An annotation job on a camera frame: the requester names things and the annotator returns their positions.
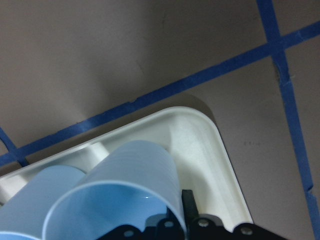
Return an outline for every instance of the screw hole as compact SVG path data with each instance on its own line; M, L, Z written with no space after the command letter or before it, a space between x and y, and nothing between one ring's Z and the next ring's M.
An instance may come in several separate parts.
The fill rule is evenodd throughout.
M247 227L247 226L243 226L241 229L240 229L241 233L243 235L247 235L247 236L250 236L252 235L254 232L252 231L251 228Z
M125 231L125 232L123 233L123 236L124 236L125 238L130 238L130 237L132 237L134 234L135 234L134 231L128 230L128 231Z
M202 228L206 228L209 226L209 222L207 219L202 218L202 219L199 219L198 225Z
M165 221L164 226L166 228L172 228L174 226L174 222L173 221Z

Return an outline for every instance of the blue plastic cup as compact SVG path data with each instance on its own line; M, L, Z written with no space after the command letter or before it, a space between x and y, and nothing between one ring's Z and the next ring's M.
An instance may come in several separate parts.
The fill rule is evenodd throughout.
M0 240L40 240L52 205L85 176L65 165L40 171L0 208Z
M167 207L186 230L174 160L158 144L131 141L52 206L42 237L94 240L120 225L133 225L143 232L166 215Z

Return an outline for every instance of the black plastic part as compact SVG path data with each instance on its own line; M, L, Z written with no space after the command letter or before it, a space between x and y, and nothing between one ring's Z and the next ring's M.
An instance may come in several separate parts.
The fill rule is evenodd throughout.
M183 205L184 221L185 224L188 226L195 218L199 217L199 212L192 190L183 189L181 198Z
M233 232L229 232L217 216L199 214L192 190L182 190L181 197L188 240L286 240L252 223L242 223ZM183 229L169 209L166 218L161 219L157 226L146 227L144 232L131 225L122 225L98 238L98 240L184 239Z

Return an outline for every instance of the tray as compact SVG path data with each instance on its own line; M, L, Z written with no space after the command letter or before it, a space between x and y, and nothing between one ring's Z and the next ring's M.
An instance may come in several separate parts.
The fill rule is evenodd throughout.
M48 166L69 165L87 173L132 140L160 144L172 155L181 189L193 190L200 214L218 216L228 231L253 222L217 127L203 113L183 106L163 109L0 177L0 202L5 204Z

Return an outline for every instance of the blue painter's tape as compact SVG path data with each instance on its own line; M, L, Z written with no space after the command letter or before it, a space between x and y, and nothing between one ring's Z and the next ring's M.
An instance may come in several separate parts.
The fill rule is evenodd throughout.
M9 164L11 162L18 161L22 167L27 166L29 163L27 162L25 155L16 155L17 147L5 133L5 131L0 127L0 140L3 142L5 147L8 149L10 154L5 154L5 156L0 158L0 166L5 164Z
M3 142L3 144L8 149L9 152L17 149L17 147L14 145L14 143L11 141L11 139L8 137L8 135L5 133L5 131L1 127L0 127L0 140Z
M272 0L257 0L266 40L268 43L279 41L281 36Z
M320 35L320 21L284 36L281 42L283 48L288 49L318 35Z
M300 127L299 115L294 95L294 88L291 81L283 81L280 84L280 91L284 103L289 131L296 155L299 172L302 180L304 194L308 206L308 211L312 223L312 228L316 240L320 240L320 213L317 204L317 199L311 193L314 184L309 167L307 151L304 143L302 129Z
M271 45L281 39L276 14L274 11L272 0L257 0L257 5L260 11L262 23L266 38ZM316 240L320 240L320 214L317 204L317 199L312 195L313 188L312 175L308 162L307 150L304 142L303 132L300 125L299 114L295 99L293 84L289 75L288 62L284 49L291 47L299 41L316 36L319 34L319 22L303 28L297 32L285 36L282 41L282 48L279 52L272 54L272 60L277 66L280 76L279 87L284 104L285 115L291 135L291 140L294 147L296 160L301 176L305 199L307 201L308 211L311 219L311 224Z
M0 166L4 166L10 163L13 163L15 161L16 161L15 156L13 156L11 153L8 152L0 157Z

